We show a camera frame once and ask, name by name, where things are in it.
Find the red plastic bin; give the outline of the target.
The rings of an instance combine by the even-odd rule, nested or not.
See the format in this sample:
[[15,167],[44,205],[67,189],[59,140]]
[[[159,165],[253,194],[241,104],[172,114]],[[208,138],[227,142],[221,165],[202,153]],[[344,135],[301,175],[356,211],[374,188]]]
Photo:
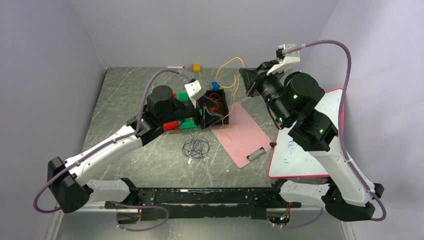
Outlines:
[[180,123],[181,123],[180,120],[175,120],[175,121],[172,121],[172,122],[165,123],[163,125],[163,129],[164,129],[165,132],[172,131],[172,130],[178,130],[179,127],[180,127]]

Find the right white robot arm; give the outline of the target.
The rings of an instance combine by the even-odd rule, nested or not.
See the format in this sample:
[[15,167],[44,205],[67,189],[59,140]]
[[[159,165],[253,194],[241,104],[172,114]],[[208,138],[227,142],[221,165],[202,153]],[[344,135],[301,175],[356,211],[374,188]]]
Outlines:
[[246,95],[263,98],[275,126],[288,129],[292,140],[323,166],[329,180],[321,185],[278,180],[270,202],[275,207],[285,203],[321,207],[343,222],[373,221],[372,201],[381,200],[384,187],[366,180],[343,148],[341,125],[316,109],[325,91],[307,73],[296,71],[286,79],[269,73],[273,65],[269,61],[238,70]]

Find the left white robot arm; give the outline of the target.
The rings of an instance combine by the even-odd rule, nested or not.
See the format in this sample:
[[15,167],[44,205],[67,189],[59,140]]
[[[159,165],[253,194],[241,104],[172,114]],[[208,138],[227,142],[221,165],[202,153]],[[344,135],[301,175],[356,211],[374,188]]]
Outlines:
[[142,148],[164,133],[164,124],[192,119],[201,129],[207,129],[223,119],[211,111],[216,103],[205,90],[195,84],[186,85],[189,99],[173,97],[167,85],[155,87],[142,98],[141,110],[117,132],[89,150],[62,160],[55,157],[47,167],[48,188],[59,209],[72,213],[87,203],[114,201],[126,208],[134,207],[139,200],[135,185],[127,178],[115,181],[93,180],[99,168],[110,164],[132,151]]

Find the green plastic bin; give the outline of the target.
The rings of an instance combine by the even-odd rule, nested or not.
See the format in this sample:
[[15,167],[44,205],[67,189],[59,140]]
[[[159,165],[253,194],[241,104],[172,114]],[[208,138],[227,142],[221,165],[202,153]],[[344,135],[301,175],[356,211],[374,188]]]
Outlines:
[[[190,101],[188,94],[186,92],[176,92],[174,93],[174,97],[181,102]],[[182,120],[179,121],[177,129],[184,130],[184,129],[197,129],[197,128],[199,128],[199,126],[195,125],[193,118],[187,118],[184,121]]]

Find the black plastic bin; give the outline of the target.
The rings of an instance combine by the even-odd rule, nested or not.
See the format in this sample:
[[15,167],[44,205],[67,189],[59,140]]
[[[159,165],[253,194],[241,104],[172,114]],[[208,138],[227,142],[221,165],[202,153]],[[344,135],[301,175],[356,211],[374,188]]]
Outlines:
[[229,117],[227,115],[229,113],[229,107],[224,89],[206,90],[205,96],[215,102],[214,106],[208,106],[207,109],[222,115],[224,117],[223,124],[228,125]]

